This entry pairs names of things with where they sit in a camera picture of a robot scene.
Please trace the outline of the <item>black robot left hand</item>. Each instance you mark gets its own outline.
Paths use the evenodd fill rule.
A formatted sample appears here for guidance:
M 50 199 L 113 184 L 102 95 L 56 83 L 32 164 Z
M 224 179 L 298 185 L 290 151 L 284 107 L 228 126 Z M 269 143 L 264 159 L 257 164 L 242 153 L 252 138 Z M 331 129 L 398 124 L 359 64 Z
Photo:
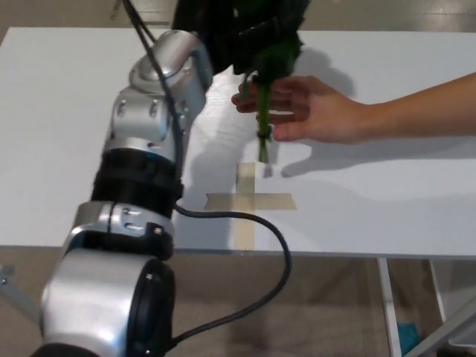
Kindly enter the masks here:
M 257 83 L 289 76 L 300 56 L 298 29 L 309 1 L 179 1 L 173 30 L 195 33 L 213 73 L 257 72 Z

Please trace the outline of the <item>person's bare hand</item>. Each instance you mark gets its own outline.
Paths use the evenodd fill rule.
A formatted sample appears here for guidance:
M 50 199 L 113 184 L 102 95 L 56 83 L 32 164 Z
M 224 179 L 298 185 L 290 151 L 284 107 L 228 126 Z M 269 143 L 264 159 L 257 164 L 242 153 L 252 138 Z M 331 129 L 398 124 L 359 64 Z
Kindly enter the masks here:
M 276 141 L 354 144 L 361 140 L 370 107 L 312 76 L 291 76 L 271 86 L 265 110 Z

